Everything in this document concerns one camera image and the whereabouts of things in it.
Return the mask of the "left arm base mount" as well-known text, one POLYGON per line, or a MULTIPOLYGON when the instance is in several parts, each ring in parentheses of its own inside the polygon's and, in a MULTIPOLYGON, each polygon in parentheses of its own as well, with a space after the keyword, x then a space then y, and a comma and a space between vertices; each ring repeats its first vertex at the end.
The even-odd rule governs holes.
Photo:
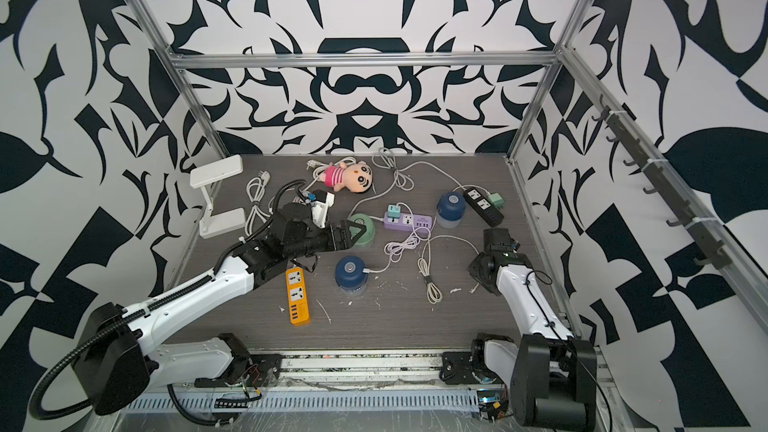
POLYGON ((281 373, 284 356, 279 353, 252 354, 248 359, 236 357, 225 372, 214 379, 198 378, 197 388, 246 387, 260 388, 275 383, 281 373))

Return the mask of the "teal USB charger adapter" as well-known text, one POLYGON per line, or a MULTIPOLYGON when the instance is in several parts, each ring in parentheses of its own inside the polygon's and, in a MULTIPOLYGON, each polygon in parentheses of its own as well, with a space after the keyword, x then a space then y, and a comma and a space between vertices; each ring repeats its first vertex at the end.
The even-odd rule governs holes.
POLYGON ((397 221, 401 216, 401 207, 396 204, 389 204, 387 207, 387 219, 397 221))

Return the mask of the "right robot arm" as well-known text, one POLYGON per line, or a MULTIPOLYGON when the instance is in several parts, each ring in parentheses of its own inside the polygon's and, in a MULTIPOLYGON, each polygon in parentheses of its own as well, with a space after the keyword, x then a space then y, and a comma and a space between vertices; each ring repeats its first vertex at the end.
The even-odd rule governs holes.
POLYGON ((518 252, 505 228, 483 232, 483 250, 468 266, 470 276, 509 306, 518 343, 480 334, 475 366, 506 386, 508 404, 522 426, 558 431, 593 431, 599 387, 593 345, 560 321, 540 288, 553 280, 518 252))

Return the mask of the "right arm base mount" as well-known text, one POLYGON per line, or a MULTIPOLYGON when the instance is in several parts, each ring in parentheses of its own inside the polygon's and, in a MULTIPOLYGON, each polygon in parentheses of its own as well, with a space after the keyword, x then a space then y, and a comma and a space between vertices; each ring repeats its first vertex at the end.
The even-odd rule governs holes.
POLYGON ((443 352, 438 377, 447 385, 499 384, 495 374, 473 365, 472 354, 468 351, 443 352))

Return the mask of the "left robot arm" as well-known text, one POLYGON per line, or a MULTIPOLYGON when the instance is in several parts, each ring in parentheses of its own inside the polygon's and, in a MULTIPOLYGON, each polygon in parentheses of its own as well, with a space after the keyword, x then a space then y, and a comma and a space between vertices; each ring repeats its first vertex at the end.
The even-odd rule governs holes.
POLYGON ((289 262, 347 250, 365 232, 365 225, 350 220, 319 227, 310 205, 286 204, 255 233, 229 246, 211 269, 143 302, 97 308, 77 347, 31 393, 30 416, 54 420, 87 407, 98 415, 109 415, 154 387, 196 379, 236 383, 249 354, 234 335, 176 345, 168 344, 168 339, 222 304, 283 275, 289 262), (75 372, 86 398, 48 410, 43 398, 66 368, 75 372))

